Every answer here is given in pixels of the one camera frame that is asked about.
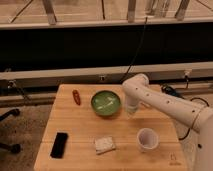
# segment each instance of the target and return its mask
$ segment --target office chair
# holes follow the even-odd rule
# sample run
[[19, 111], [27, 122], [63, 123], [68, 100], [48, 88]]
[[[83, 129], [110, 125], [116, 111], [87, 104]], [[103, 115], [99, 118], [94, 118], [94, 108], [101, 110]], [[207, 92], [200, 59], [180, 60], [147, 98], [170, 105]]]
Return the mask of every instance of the office chair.
[[[0, 116], [0, 122], [10, 115], [18, 116], [19, 114], [20, 114], [19, 109], [9, 110], [8, 112], [6, 112], [6, 113], [4, 113], [3, 115]], [[13, 154], [17, 154], [21, 151], [21, 146], [19, 144], [7, 145], [7, 144], [0, 143], [0, 148], [8, 150]]]

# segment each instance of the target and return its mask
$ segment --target chair wheel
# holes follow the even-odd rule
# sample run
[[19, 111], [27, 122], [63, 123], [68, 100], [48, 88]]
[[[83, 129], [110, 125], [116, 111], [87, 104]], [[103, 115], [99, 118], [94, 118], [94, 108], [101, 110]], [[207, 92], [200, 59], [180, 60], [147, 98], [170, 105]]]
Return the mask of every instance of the chair wheel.
[[10, 111], [10, 113], [13, 115], [13, 116], [19, 116], [20, 115], [20, 110], [19, 109], [12, 109]]
[[20, 151], [21, 151], [21, 146], [20, 144], [14, 144], [12, 147], [11, 147], [11, 153], [13, 154], [18, 154]]

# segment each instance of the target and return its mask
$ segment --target metal frame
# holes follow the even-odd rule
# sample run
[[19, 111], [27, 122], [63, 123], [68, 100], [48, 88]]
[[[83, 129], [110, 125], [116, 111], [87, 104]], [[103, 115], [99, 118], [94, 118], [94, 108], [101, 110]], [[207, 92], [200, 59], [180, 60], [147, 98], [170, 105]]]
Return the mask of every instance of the metal frame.
[[55, 12], [53, 10], [52, 2], [51, 0], [42, 0], [44, 9], [47, 14], [47, 19], [50, 25], [55, 25], [57, 23]]
[[[39, 28], [66, 28], [66, 27], [101, 27], [101, 26], [123, 26], [123, 25], [139, 25], [144, 24], [145, 18], [148, 18], [147, 24], [181, 24], [181, 23], [195, 23], [195, 22], [213, 22], [213, 17], [190, 17], [184, 18], [185, 11], [188, 7], [187, 3], [189, 0], [182, 0], [180, 7], [176, 13], [176, 18], [163, 18], [166, 11], [163, 13], [157, 13], [154, 17], [153, 15], [144, 16], [144, 18], [136, 19], [135, 18], [135, 9], [136, 9], [136, 0], [129, 0], [128, 11], [127, 11], [127, 19], [126, 20], [101, 20], [101, 21], [79, 21], [79, 22], [58, 22], [56, 19], [56, 15], [54, 13], [54, 9], [51, 3], [51, 0], [42, 0], [44, 4], [44, 8], [47, 14], [48, 23], [10, 23], [10, 24], [0, 24], [1, 29], [39, 29]], [[162, 6], [159, 4], [159, 9], [166, 10], [168, 8], [168, 3], [170, 0], [160, 0], [160, 2], [164, 2]]]
[[[213, 77], [212, 66], [213, 62], [133, 66], [128, 77], [145, 73], [150, 80], [184, 79], [185, 72], [190, 70], [190, 78], [206, 78]], [[58, 86], [62, 83], [118, 83], [127, 69], [128, 66], [120, 66], [1, 72], [0, 86], [7, 88], [11, 80], [16, 80], [22, 88]]]

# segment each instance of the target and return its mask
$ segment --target red chili pepper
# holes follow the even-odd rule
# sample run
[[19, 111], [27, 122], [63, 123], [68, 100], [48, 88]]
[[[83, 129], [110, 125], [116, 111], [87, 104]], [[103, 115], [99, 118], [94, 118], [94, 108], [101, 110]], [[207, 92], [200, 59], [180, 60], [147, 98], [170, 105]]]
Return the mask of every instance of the red chili pepper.
[[77, 105], [81, 105], [81, 99], [80, 99], [80, 95], [79, 95], [78, 91], [77, 90], [73, 90], [72, 94], [73, 94], [73, 98], [75, 100], [75, 103]]

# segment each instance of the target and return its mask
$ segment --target tabletop surface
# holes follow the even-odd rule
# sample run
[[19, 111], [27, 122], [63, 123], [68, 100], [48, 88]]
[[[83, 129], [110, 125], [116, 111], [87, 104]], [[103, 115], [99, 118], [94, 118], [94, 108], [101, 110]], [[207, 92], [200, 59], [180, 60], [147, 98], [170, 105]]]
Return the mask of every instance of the tabletop surface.
[[[160, 91], [157, 85], [150, 88]], [[80, 93], [80, 106], [73, 99], [73, 90]], [[121, 85], [60, 85], [34, 170], [187, 171], [176, 130], [168, 116], [141, 104], [132, 117], [122, 106], [114, 116], [102, 118], [91, 108], [91, 98], [100, 90], [115, 92], [121, 103], [124, 103]], [[157, 149], [141, 153], [136, 135], [145, 127], [158, 133], [160, 143]], [[69, 135], [62, 159], [50, 157], [57, 132], [66, 132]], [[105, 136], [113, 137], [116, 150], [97, 155], [94, 140]]]

